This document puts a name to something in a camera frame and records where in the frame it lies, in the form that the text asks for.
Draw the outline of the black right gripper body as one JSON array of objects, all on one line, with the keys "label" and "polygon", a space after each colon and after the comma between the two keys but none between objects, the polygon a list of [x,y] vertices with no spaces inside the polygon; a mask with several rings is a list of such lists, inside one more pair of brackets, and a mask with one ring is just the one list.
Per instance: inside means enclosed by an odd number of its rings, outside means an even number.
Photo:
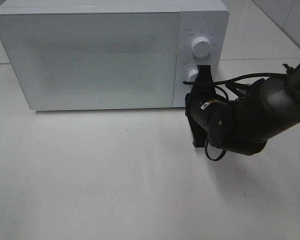
[{"label": "black right gripper body", "polygon": [[185,115],[193,145],[221,148],[230,131],[229,96],[213,82],[210,65],[198,65],[197,70],[195,80],[189,82],[190,93],[185,97]]}]

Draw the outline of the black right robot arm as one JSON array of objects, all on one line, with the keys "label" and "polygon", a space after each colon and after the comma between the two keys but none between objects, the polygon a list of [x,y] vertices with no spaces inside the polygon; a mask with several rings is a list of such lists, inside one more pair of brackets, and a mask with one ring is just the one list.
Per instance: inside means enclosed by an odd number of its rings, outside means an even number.
[{"label": "black right robot arm", "polygon": [[196,148],[215,147],[251,156],[269,139],[300,123],[300,63],[285,73],[251,73],[213,81],[211,67],[198,65],[188,83],[185,116]]}]

